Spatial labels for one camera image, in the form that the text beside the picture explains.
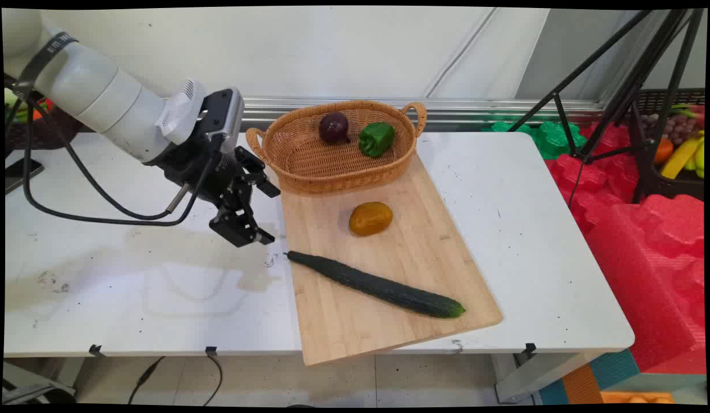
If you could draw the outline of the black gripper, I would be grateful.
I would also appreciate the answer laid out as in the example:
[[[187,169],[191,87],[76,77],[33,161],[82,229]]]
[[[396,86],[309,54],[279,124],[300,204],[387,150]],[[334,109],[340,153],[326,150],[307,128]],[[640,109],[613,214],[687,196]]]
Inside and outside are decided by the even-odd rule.
[[[171,149],[158,160],[167,180],[180,187],[170,209],[174,210],[187,193],[217,207],[217,215],[209,227],[235,247],[252,243],[270,245],[271,233],[258,225],[252,211],[252,186],[269,198],[280,196],[280,190],[266,175],[266,165],[252,152],[237,146],[232,153],[213,151],[212,142],[193,139]]]

